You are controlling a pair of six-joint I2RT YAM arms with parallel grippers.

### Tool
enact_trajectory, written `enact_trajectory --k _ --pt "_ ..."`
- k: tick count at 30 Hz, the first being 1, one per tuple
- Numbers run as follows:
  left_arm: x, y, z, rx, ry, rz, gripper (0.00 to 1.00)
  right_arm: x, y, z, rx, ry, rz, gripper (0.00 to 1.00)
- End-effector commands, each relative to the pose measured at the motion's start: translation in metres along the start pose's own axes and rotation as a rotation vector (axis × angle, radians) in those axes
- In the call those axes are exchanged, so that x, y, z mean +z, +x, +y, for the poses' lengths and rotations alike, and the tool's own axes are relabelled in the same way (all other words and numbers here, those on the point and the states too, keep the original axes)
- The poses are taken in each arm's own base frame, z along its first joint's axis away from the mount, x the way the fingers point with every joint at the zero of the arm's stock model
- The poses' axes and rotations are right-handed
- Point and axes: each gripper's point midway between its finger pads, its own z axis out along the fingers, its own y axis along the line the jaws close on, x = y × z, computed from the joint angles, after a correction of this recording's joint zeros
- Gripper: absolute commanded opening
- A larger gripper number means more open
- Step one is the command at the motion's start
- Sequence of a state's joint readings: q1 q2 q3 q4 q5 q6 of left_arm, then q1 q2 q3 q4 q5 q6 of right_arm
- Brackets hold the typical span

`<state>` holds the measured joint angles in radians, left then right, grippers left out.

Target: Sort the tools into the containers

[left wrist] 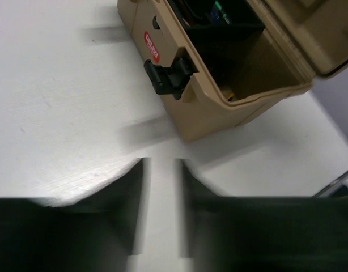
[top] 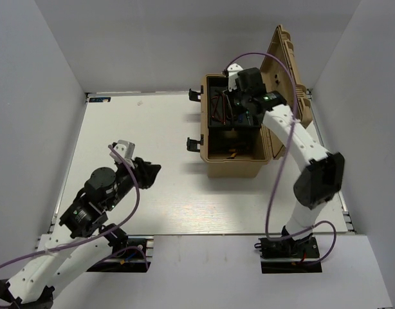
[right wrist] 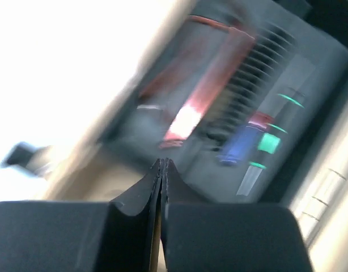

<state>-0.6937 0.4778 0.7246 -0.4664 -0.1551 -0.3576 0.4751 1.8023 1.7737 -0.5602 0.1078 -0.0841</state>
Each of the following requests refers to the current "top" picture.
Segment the black green precision screwdriver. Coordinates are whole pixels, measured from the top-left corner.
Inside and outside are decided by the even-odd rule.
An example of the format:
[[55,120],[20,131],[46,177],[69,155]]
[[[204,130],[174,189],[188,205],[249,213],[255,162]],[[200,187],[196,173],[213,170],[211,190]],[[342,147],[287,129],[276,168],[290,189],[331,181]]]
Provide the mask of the black green precision screwdriver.
[[253,115],[249,111],[246,112],[246,118],[247,118],[247,121],[248,121],[248,125],[249,126],[253,126],[254,125]]

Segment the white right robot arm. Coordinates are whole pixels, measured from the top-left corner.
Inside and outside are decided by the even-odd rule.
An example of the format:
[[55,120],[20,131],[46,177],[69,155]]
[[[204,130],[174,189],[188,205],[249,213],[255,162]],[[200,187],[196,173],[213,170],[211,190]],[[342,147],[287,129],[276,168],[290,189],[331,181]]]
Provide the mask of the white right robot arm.
[[297,122],[294,109],[278,91],[266,90],[259,69],[243,69],[233,63],[226,71],[237,110],[256,116],[282,142],[299,168],[291,217],[281,237],[267,237],[270,242],[282,242],[287,255],[298,256],[306,247],[304,239],[318,226],[321,211],[341,189],[345,159],[341,153],[330,153]]

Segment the tan plastic toolbox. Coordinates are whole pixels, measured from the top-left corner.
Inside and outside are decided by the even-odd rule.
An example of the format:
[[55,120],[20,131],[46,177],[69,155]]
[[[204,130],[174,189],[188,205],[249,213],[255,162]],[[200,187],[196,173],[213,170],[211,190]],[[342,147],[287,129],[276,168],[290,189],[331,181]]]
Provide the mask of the tan plastic toolbox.
[[[304,127],[308,127],[312,121],[311,102],[300,79],[291,36],[281,25],[275,29],[268,53],[272,56],[265,57],[260,67],[266,90],[278,91],[290,106],[297,98],[297,118]],[[197,140],[187,140],[187,150],[200,153],[208,166],[207,175],[210,178],[254,178],[262,166],[282,157],[286,149],[263,125],[255,130],[209,129],[206,77],[202,80],[200,91],[190,90],[188,93],[191,101],[201,104],[201,134]],[[245,146],[250,148],[249,154],[239,155],[233,160],[227,158],[229,149]]]

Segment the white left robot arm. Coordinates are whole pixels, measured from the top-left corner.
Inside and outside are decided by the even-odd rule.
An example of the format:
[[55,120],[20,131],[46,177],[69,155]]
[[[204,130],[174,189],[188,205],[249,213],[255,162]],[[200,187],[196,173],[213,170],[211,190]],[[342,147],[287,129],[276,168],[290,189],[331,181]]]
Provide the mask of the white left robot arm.
[[51,308],[61,291],[89,268],[107,259],[146,259],[145,240],[130,238],[107,213],[131,191],[150,188],[161,165],[142,158],[99,167],[60,217],[46,248],[25,255],[28,263],[14,276],[0,279],[4,308]]

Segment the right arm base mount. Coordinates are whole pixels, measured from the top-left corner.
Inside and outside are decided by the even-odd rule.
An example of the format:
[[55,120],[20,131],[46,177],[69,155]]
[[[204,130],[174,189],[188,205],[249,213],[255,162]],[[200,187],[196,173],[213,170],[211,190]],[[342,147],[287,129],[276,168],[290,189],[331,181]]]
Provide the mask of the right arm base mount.
[[261,258],[263,274],[317,274],[322,273],[320,251],[316,238],[304,240],[270,241],[259,238],[254,245]]

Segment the yellow combination pliers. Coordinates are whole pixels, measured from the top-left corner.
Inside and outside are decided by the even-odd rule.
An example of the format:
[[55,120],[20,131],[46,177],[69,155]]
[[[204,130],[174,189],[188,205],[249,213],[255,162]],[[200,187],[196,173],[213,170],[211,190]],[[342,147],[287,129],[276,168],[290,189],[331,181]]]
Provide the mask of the yellow combination pliers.
[[250,153],[250,148],[248,146],[245,147],[235,147],[229,149],[228,159],[233,160],[239,155],[247,155]]

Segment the brown hex key long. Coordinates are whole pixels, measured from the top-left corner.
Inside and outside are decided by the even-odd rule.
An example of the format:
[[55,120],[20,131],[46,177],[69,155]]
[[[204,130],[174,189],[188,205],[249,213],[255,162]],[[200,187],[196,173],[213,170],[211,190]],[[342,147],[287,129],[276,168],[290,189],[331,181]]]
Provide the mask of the brown hex key long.
[[221,121],[221,117],[219,116],[219,113],[217,111],[218,103],[219,103],[219,95],[215,95],[210,99],[210,105],[212,108],[211,118],[213,121],[216,121],[216,122]]

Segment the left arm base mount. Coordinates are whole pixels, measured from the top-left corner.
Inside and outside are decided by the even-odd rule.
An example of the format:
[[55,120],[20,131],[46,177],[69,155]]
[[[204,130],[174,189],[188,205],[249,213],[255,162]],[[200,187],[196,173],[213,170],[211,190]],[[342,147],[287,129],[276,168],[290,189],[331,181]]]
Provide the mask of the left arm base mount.
[[151,265],[153,236],[128,236],[111,248],[107,259],[90,267],[87,272],[146,273]]

